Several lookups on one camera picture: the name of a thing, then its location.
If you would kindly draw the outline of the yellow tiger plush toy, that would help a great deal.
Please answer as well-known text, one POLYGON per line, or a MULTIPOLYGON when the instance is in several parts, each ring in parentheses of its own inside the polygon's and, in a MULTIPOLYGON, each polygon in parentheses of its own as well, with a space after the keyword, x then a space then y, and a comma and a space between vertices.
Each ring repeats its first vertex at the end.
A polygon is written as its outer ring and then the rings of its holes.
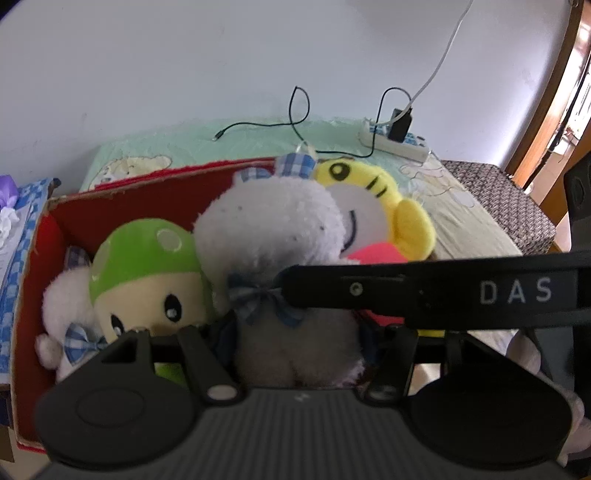
POLYGON ((315 167, 315 179, 342 212, 342 258, 363 264, 423 261, 434 251, 435 227, 422 205, 403 196, 394 178, 375 165, 339 158, 315 167))

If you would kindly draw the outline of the white bunny plush blue bow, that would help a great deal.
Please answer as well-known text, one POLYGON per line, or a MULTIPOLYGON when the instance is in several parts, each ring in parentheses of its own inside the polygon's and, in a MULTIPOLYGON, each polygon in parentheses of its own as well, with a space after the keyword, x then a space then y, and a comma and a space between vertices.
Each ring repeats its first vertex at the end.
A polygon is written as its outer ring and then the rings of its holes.
POLYGON ((315 164, 314 156, 295 152, 276 158, 273 172, 239 170, 194 224, 214 306, 235 314, 235 360, 252 386, 339 388, 363 372, 351 312, 294 309, 280 296, 284 270, 345 261, 345 221, 312 176, 315 164))

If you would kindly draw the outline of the green mushroom plush toy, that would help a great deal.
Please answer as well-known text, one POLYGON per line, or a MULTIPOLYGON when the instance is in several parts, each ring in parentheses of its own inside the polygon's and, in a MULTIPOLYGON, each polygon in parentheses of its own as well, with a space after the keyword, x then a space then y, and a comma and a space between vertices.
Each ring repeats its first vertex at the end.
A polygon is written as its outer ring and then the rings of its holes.
POLYGON ((135 328, 167 336, 214 320, 211 283, 191 234, 163 219, 115 229, 94 256, 89 293, 109 343, 135 328))

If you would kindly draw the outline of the cartoon bear bed sheet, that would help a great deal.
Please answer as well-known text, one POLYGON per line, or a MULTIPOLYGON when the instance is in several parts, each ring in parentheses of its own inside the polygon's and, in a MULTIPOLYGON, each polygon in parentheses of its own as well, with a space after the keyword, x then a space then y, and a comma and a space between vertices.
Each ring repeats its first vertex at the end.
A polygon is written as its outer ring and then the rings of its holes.
MULTIPOLYGON (((360 122, 312 121, 304 137, 324 159, 358 160, 363 148, 360 122)), ((294 152, 297 137, 284 127, 242 126, 212 141, 211 125, 135 135, 101 146, 83 181, 85 191, 154 172, 215 161, 276 158, 294 152)), ((518 256, 521 251, 480 202, 434 156, 417 163, 384 152, 367 159, 386 170, 403 196, 418 201, 437 234, 437 260, 518 256)))

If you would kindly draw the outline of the white power strip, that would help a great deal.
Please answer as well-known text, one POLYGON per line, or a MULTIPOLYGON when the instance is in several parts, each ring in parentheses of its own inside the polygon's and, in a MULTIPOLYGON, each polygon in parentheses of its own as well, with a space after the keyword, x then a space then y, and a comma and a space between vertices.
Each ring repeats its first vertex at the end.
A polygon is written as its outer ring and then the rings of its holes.
POLYGON ((376 128, 368 119, 365 119, 359 133, 360 142, 370 149, 403 157, 417 163, 423 164, 428 159, 431 148, 423 137, 408 132, 404 141, 398 142, 388 137, 387 130, 386 126, 376 128))

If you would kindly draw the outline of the black power adapter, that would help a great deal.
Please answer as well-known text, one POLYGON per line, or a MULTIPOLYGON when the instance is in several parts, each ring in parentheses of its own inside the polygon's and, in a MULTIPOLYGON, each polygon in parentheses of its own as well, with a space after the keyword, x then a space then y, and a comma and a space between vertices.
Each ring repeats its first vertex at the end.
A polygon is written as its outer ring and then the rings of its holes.
POLYGON ((405 114, 402 114, 401 109, 394 109, 392 120, 388 138, 394 142, 403 143, 412 124, 412 109, 409 109, 405 114))

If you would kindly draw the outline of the red cardboard box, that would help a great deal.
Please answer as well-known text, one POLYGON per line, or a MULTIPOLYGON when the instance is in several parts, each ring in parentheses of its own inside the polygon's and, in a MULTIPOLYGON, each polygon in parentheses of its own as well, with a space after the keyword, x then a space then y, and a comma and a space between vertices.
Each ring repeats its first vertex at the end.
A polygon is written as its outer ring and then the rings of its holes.
POLYGON ((63 270, 67 248, 77 246, 93 254, 113 230, 139 218, 162 218, 191 229, 197 216, 231 186, 233 174, 249 167, 273 171, 274 160, 165 169, 47 201, 32 237, 12 330, 11 405, 19 449, 43 450, 34 428, 34 407, 54 386, 55 376, 41 366, 35 340, 44 331, 44 290, 63 270))

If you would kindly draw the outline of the small white bunny plush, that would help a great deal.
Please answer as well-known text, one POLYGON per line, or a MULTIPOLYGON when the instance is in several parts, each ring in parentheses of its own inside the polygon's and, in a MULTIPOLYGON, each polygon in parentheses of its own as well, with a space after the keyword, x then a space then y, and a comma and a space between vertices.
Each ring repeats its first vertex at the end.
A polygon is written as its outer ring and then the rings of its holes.
POLYGON ((58 382, 107 345, 89 294, 90 259, 81 248, 66 250, 64 269, 43 293, 42 322, 35 350, 58 382))

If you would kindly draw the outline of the purple tissue pack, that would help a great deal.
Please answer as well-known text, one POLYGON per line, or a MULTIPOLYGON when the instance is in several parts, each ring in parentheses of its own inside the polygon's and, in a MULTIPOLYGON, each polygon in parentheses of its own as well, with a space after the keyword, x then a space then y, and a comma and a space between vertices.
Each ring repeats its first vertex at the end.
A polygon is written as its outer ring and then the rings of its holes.
POLYGON ((18 188, 10 175, 0 176, 0 245, 8 240, 12 227, 19 222, 15 206, 19 199, 18 188))

